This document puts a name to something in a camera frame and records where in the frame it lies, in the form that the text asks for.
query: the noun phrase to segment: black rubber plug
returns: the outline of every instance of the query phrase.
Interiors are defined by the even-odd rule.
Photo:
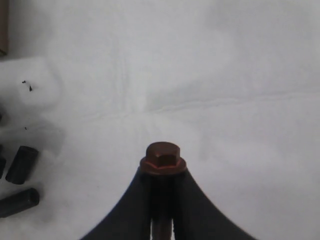
[[[33,208],[37,206],[39,202],[40,195],[34,188],[6,197],[0,200],[0,218],[6,218]]]
[[[21,146],[16,153],[13,163],[5,179],[9,183],[22,185],[33,169],[39,152],[28,146]]]

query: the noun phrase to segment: hex bolt head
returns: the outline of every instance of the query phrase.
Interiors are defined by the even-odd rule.
[[[174,175],[186,168],[185,160],[180,157],[180,148],[170,142],[152,143],[140,162],[140,169],[152,175]]]

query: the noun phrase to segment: black tube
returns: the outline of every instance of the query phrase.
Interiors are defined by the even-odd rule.
[[[5,179],[9,183],[24,184],[34,167],[38,154],[39,152],[32,147],[19,147]]]
[[[39,204],[40,196],[36,189],[19,192],[0,200],[0,218],[6,218],[35,207]]]

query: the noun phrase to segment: rusty bolt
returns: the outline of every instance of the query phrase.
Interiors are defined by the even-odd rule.
[[[174,175],[186,170],[186,162],[180,157],[180,148],[170,142],[155,142],[146,149],[140,162],[143,172],[152,175]]]

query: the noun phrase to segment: white cloth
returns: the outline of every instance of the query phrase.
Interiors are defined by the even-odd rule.
[[[169,141],[254,237],[318,240],[319,16],[317,0],[11,1],[3,154],[41,156],[0,197],[30,186],[41,202],[0,219],[1,239],[81,238]]]

